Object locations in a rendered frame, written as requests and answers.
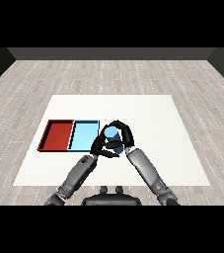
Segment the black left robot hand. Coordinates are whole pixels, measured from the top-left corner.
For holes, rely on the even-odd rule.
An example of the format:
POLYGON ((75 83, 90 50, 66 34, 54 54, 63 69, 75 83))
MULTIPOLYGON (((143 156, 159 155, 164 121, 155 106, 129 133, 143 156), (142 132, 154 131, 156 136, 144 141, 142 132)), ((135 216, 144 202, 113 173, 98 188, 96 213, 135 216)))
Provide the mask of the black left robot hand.
POLYGON ((112 149, 115 148, 115 145, 111 142, 106 142, 105 132, 102 130, 101 133, 95 138, 93 144, 91 146, 90 153, 98 158, 100 155, 105 156, 107 158, 118 157, 118 154, 112 152, 112 149))

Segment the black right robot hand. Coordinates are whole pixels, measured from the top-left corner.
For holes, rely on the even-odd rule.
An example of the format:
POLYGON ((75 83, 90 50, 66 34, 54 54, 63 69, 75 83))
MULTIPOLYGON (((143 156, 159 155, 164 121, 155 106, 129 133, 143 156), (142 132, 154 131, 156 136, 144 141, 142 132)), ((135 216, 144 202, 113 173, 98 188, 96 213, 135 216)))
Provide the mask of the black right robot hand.
POLYGON ((128 125, 124 124, 121 121, 113 121, 110 123, 110 127, 116 127, 121 130, 121 142, 124 147, 132 147, 134 145, 133 135, 128 125))

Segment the small blue can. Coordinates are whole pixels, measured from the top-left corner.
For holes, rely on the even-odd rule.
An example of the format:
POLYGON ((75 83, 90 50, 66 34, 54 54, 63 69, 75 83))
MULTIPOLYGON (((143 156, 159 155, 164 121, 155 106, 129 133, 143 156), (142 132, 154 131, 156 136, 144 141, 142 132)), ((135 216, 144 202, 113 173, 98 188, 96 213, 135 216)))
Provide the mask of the small blue can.
MULTIPOLYGON (((105 136, 106 136, 108 142, 120 141, 120 136, 119 136, 118 130, 115 126, 107 127, 105 129, 105 136)), ((113 151, 117 154, 121 154, 121 152, 123 151, 123 147, 122 146, 115 147, 113 149, 113 151)))

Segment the light blue shallow open box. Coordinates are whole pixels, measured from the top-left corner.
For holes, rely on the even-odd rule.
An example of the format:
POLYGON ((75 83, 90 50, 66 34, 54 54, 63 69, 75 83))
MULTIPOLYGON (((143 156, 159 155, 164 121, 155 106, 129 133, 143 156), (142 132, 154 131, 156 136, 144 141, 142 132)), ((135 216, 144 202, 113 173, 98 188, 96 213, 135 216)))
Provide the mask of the light blue shallow open box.
POLYGON ((98 120, 76 120, 70 133, 67 150, 69 152, 89 152, 99 135, 98 120))

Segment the red shallow open box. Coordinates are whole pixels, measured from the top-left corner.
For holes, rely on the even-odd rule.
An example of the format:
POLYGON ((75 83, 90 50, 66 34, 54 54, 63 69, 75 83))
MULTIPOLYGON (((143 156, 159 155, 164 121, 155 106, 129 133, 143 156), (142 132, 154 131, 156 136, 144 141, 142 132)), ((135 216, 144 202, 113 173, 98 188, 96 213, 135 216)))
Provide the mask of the red shallow open box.
POLYGON ((39 152, 66 152, 73 120, 49 120, 40 139, 39 152))

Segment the dark grey robot body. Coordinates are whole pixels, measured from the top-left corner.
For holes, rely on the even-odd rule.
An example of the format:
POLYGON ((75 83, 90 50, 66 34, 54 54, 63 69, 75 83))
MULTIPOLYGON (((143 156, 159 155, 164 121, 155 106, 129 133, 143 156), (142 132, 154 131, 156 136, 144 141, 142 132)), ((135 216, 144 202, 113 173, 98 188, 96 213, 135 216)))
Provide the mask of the dark grey robot body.
POLYGON ((122 186, 116 186, 114 194, 109 194, 108 187, 102 186, 97 195, 85 198, 82 206, 141 206, 141 202, 138 198, 126 195, 122 186))

